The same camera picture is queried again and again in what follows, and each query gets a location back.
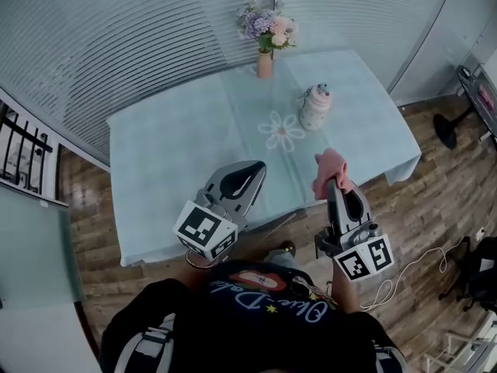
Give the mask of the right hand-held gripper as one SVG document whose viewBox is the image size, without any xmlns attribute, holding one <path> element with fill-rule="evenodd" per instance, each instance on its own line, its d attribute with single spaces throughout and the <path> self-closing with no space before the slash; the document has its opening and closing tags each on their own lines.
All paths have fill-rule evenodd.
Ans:
<svg viewBox="0 0 497 373">
<path fill-rule="evenodd" d="M 330 179 L 327 201 L 331 227 L 315 236 L 316 257 L 324 254 L 334 260 L 351 282 L 392 267 L 394 257 L 388 235 L 377 223 L 368 222 L 370 206 L 362 190 L 355 186 L 346 193 L 336 179 Z"/>
</svg>

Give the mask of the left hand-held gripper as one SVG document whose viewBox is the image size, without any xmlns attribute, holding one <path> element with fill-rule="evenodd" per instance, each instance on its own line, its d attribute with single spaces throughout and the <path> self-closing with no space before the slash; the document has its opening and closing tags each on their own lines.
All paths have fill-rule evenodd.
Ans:
<svg viewBox="0 0 497 373">
<path fill-rule="evenodd" d="M 218 169 L 206 189 L 186 202 L 173 232 L 190 251 L 207 261 L 219 261 L 248 225 L 245 218 L 266 178 L 266 164 L 240 161 Z"/>
</svg>

